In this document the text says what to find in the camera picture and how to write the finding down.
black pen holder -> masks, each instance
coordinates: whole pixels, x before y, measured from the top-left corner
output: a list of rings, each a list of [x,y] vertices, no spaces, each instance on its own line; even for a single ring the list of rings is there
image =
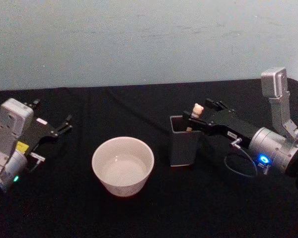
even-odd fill
[[[194,163],[200,131],[186,131],[189,123],[182,116],[171,116],[170,165],[185,166]]]

blue led light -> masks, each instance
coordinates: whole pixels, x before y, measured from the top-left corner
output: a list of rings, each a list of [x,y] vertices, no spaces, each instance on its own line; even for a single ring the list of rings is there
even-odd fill
[[[260,160],[261,162],[263,162],[264,164],[269,163],[269,160],[267,159],[267,157],[266,157],[266,156],[263,156],[263,155],[261,155],[261,156],[259,157],[259,160]]]

white label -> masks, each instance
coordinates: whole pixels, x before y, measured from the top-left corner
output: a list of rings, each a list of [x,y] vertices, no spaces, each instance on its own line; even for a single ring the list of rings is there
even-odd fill
[[[44,121],[43,119],[40,119],[40,118],[38,118],[37,121],[43,125],[46,125],[48,123],[47,121]]]
[[[235,135],[234,133],[227,131],[227,135],[234,138],[235,140],[237,139],[237,135]]]

black tablecloth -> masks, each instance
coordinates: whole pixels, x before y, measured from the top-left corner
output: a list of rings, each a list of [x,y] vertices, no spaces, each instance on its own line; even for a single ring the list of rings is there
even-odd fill
[[[298,82],[289,79],[289,90],[298,125]],[[169,116],[206,98],[273,129],[259,79],[2,91],[0,104],[10,97],[40,98],[37,117],[57,126],[72,114],[74,127],[39,147],[46,162],[0,199],[0,237],[298,237],[294,179],[274,170],[255,179],[227,170],[228,139],[201,137],[193,166],[169,166]],[[147,183],[131,198],[108,193],[91,167],[95,149],[116,136],[143,140],[155,156]]]

white bowl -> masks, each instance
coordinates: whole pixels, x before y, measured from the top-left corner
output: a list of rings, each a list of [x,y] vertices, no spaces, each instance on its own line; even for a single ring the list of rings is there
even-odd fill
[[[116,137],[101,144],[92,158],[94,173],[112,194],[128,197],[138,193],[153,169],[153,152],[143,141]]]

